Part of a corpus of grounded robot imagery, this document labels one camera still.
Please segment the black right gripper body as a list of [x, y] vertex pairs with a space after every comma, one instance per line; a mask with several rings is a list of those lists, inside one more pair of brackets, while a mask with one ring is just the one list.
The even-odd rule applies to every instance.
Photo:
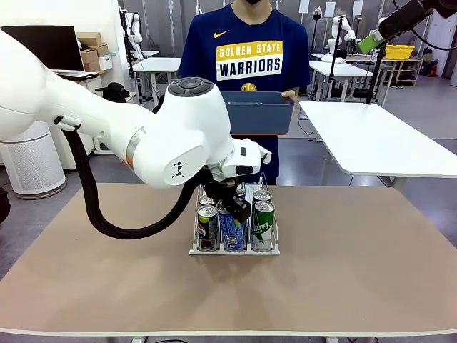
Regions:
[[402, 34], [423, 21], [430, 11], [429, 1], [409, 1], [379, 24], [379, 34], [383, 38], [392, 38]]

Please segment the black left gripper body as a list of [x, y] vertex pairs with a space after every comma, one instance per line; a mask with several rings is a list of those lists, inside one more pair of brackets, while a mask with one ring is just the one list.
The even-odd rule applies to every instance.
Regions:
[[213, 187], [210, 196], [219, 210], [230, 214], [236, 221], [245, 222], [250, 217], [250, 204], [238, 195], [236, 187]]

